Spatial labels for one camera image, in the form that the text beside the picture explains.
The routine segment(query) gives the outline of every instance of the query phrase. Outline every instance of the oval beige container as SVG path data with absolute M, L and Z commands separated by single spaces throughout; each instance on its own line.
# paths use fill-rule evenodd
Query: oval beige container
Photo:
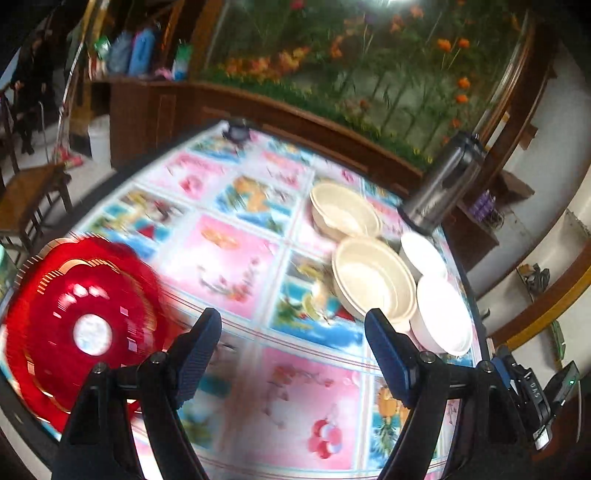
M 393 327 L 409 330 L 417 310 L 413 276 L 385 243 L 369 237 L 343 240 L 332 256 L 335 293 L 343 307 L 363 321 L 370 309 L 379 308 Z
M 400 258 L 416 282 L 423 275 L 447 277 L 447 266 L 437 248 L 417 232 L 404 232 L 400 237 Z
M 445 279 L 425 276 L 418 282 L 410 325 L 424 349 L 465 355 L 472 345 L 472 318 L 457 290 Z
M 346 236 L 378 236 L 382 223 L 374 207 L 359 193 L 332 181 L 310 192 L 312 217 L 320 231 L 337 242 Z

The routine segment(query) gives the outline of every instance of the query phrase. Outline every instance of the stainless steel thermos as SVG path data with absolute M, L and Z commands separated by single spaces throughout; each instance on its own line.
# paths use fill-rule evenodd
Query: stainless steel thermos
M 422 235 L 431 235 L 474 181 L 485 150 L 467 132 L 458 132 L 441 149 L 421 186 L 398 207 L 402 219 Z

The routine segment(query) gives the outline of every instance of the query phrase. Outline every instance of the patterned tablecloth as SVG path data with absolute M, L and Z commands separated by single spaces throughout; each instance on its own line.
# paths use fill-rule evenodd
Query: patterned tablecloth
M 152 265 L 177 316 L 207 306 L 223 318 L 219 346 L 179 416 L 212 480 L 374 478 L 408 411 L 389 397 L 372 352 L 330 281 L 336 244 L 314 229 L 310 189 L 331 179 L 364 195 L 398 248 L 400 199 L 356 173 L 268 135 L 237 149 L 221 122 L 169 151 L 98 204 L 75 233 L 124 242 Z M 467 298 L 441 229 L 449 281 Z M 444 360 L 475 365 L 470 351 Z M 450 401 L 428 479 L 439 478 L 457 414 Z M 144 475 L 161 478 L 134 419 Z

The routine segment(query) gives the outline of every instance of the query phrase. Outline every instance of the trash bin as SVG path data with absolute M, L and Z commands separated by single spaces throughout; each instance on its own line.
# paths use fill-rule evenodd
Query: trash bin
M 111 165 L 110 117 L 102 115 L 88 124 L 92 160 Z

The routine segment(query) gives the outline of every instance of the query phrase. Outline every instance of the person in black clothing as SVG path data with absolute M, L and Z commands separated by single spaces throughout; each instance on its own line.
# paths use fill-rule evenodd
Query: person in black clothing
M 21 153 L 35 153 L 31 145 L 35 112 L 39 101 L 44 105 L 53 101 L 52 74 L 53 64 L 49 46 L 45 42 L 43 32 L 37 32 L 29 51 L 18 60 L 11 80 L 11 87 L 15 92 L 15 130 L 22 138 Z

